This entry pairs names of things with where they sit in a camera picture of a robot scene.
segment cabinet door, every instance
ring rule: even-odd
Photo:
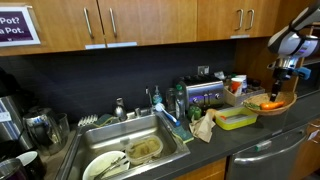
[[[309,125],[308,134],[320,129],[320,119],[311,122],[311,124],[318,127]],[[320,133],[313,140],[306,141],[301,145],[290,180],[303,179],[320,168]]]
[[[4,0],[2,3],[21,2]],[[20,55],[83,50],[85,45],[105,44],[97,4],[93,0],[25,0],[41,44],[0,48],[0,55]],[[93,37],[89,35],[84,8]]]
[[[199,169],[179,176],[178,178],[175,178],[175,180],[224,180],[226,159],[227,158],[222,158]]]
[[[98,0],[107,44],[196,41],[197,0]]]
[[[244,11],[242,0],[198,0],[197,40],[230,39],[233,35],[241,34]]]
[[[247,0],[243,31],[250,37],[272,36],[280,0]]]

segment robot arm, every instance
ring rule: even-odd
[[[298,75],[308,79],[310,70],[307,68],[295,68],[300,57],[307,57],[319,48],[319,39],[315,36],[301,35],[299,31],[314,22],[320,21],[320,0],[304,9],[299,16],[281,31],[271,37],[268,49],[272,53],[279,54],[278,59],[268,65],[268,69],[274,70],[273,84],[270,101],[274,101],[281,90],[282,82],[289,80],[291,75]]]

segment bottle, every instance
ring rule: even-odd
[[[159,86],[156,85],[156,90],[154,91],[154,95],[152,97],[152,102],[154,105],[162,102],[162,96],[159,91]]]
[[[176,89],[176,118],[183,120],[186,111],[184,92],[180,84],[177,84]]]

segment coffee maker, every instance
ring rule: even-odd
[[[22,119],[35,104],[34,94],[0,68],[0,160],[36,149]]]

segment black backsplash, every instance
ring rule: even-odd
[[[210,72],[231,72],[235,41],[214,41],[116,48],[67,53],[0,57],[0,67],[19,84],[33,91],[41,107],[65,112],[70,122],[80,117],[112,113],[118,97],[130,111],[147,107],[148,86],[159,85],[162,95],[180,76],[197,74],[197,66]]]

